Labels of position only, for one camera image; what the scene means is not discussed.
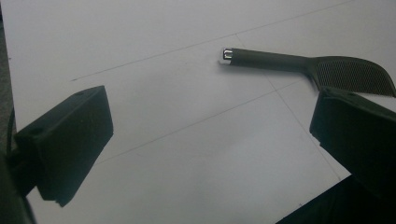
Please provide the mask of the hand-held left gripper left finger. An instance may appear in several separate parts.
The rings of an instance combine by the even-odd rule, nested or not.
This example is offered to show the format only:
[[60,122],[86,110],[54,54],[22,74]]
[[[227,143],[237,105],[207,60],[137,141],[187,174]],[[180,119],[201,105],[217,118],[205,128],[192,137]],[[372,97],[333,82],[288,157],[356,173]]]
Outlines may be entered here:
[[113,135],[106,88],[72,94],[15,135],[13,174],[25,196],[67,205]]

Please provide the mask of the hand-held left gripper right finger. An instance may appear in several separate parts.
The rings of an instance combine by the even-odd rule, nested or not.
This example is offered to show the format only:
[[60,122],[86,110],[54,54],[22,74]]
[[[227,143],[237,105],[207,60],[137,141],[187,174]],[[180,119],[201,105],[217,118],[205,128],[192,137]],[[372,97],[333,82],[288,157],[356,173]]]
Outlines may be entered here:
[[396,113],[350,91],[324,88],[309,131],[382,200],[396,200]]

